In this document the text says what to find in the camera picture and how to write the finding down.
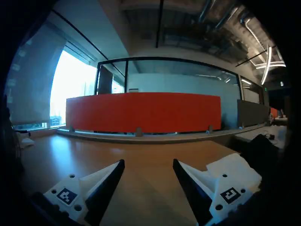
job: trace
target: light blue wall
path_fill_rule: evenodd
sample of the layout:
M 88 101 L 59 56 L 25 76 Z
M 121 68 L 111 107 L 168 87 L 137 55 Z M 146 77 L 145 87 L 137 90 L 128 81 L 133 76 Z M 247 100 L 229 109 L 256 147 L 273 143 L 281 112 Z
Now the light blue wall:
M 174 74 L 131 74 L 128 89 L 139 92 L 198 93 L 219 96 L 226 129 L 237 128 L 239 87 L 215 78 Z

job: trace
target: office desk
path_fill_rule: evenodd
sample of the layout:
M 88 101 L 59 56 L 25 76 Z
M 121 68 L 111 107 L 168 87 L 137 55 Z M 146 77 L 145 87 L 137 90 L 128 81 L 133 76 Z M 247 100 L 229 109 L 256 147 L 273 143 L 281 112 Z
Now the office desk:
M 270 142 L 276 147 L 283 149 L 285 144 L 285 134 L 286 134 L 286 126 L 265 126 L 256 130 L 251 130 L 245 133 L 236 134 L 235 137 L 239 140 L 250 142 L 259 134 L 266 135 L 272 134 L 275 135 L 274 140 L 270 140 Z
M 70 173 L 83 177 L 124 159 L 125 170 L 100 225 L 195 226 L 173 159 L 207 170 L 207 164 L 232 153 L 212 141 L 131 145 L 53 135 L 35 139 L 22 152 L 22 184 L 30 194 L 46 192 Z

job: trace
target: white wall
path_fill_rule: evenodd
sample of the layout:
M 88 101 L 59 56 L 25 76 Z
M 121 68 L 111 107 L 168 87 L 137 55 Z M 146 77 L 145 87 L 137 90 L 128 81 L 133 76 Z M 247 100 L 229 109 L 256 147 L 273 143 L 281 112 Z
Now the white wall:
M 128 57 L 128 52 L 119 34 L 100 2 L 98 0 L 59 0 L 54 6 L 54 10 L 78 28 L 107 58 Z M 105 60 L 91 44 L 57 15 L 51 13 L 48 20 L 78 41 L 97 58 Z
M 139 89 L 139 92 L 198 93 L 220 96 L 222 121 L 228 128 L 237 127 L 239 87 L 224 81 L 189 75 L 130 74 L 128 89 Z
M 243 95 L 245 98 L 245 101 L 253 102 L 253 103 L 260 103 L 259 100 L 259 94 L 255 93 L 249 89 L 243 88 Z

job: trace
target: bright window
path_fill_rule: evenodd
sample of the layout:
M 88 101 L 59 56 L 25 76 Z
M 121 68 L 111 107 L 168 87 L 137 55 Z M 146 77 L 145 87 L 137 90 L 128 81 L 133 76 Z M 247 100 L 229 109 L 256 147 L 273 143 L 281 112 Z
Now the bright window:
M 53 78 L 50 125 L 66 124 L 66 99 L 94 95 L 96 68 L 63 51 Z
M 112 93 L 124 93 L 124 87 L 116 81 L 112 81 Z

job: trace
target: white desk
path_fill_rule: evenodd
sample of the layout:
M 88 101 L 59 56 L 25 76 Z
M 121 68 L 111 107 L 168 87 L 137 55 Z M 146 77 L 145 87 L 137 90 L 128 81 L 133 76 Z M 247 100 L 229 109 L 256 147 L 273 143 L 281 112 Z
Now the white desk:
M 275 135 L 274 140 L 269 140 L 272 144 L 274 144 L 276 147 L 283 149 L 284 143 L 285 143 L 285 135 L 286 135 L 286 126 L 265 126 L 261 127 L 259 129 L 251 130 L 245 133 L 239 133 L 236 134 L 235 137 L 237 139 L 251 142 L 255 137 L 257 137 L 259 134 L 266 135 L 266 134 L 272 134 Z

